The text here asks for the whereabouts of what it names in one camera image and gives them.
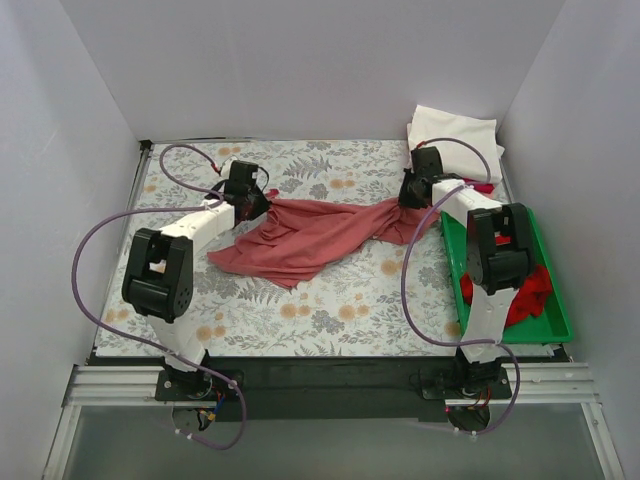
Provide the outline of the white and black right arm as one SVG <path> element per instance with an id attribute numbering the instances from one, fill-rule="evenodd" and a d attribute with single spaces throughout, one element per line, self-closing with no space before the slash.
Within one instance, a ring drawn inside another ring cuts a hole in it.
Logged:
<path id="1" fill-rule="evenodd" d="M 467 327 L 456 346 L 460 368 L 454 389 L 475 397 L 489 384 L 484 367 L 498 366 L 507 315 L 533 273 L 536 260 L 528 210 L 519 203 L 490 199 L 456 174 L 446 174 L 435 140 L 411 151 L 411 164 L 399 193 L 399 205 L 427 210 L 417 231 L 435 213 L 445 213 L 466 228 L 466 272 L 472 282 Z"/>

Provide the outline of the dusty pink t shirt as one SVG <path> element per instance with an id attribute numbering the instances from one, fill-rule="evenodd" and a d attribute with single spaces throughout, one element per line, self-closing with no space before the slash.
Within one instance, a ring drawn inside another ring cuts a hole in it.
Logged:
<path id="1" fill-rule="evenodd" d="M 259 277 L 291 289 L 313 279 L 327 265 L 359 250 L 371 239 L 406 245 L 426 209 L 403 207 L 395 198 L 372 205 L 275 199 L 266 219 L 234 244 L 207 254 L 220 270 Z"/>

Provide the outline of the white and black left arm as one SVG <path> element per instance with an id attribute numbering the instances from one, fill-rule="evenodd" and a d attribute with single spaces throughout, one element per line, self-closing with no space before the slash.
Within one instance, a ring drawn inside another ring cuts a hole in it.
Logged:
<path id="1" fill-rule="evenodd" d="M 270 202 L 260 178 L 266 170 L 232 160 L 222 169 L 221 183 L 189 213 L 158 230 L 141 228 L 133 236 L 122 285 L 123 300 L 151 325 L 164 354 L 166 368 L 181 372 L 178 387 L 193 400 L 205 398 L 213 386 L 211 373 L 200 367 L 206 349 L 193 329 L 179 318 L 194 294 L 194 263 L 214 239 L 243 221 L 254 220 Z"/>

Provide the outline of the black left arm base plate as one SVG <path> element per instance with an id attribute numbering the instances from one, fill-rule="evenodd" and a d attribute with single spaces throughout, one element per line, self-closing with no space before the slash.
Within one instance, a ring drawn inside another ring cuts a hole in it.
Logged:
<path id="1" fill-rule="evenodd" d="M 228 381 L 201 371 L 163 369 L 158 375 L 154 398 L 157 401 L 214 401 L 221 397 L 235 400 L 237 392 L 233 386 L 243 384 L 244 373 L 223 370 L 221 374 Z"/>

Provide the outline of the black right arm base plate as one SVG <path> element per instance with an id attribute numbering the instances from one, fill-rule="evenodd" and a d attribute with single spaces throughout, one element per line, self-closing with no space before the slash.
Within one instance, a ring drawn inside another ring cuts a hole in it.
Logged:
<path id="1" fill-rule="evenodd" d="M 463 372 L 453 365 L 421 368 L 416 372 L 417 391 L 426 400 L 507 400 L 512 389 L 504 368 L 471 369 Z"/>

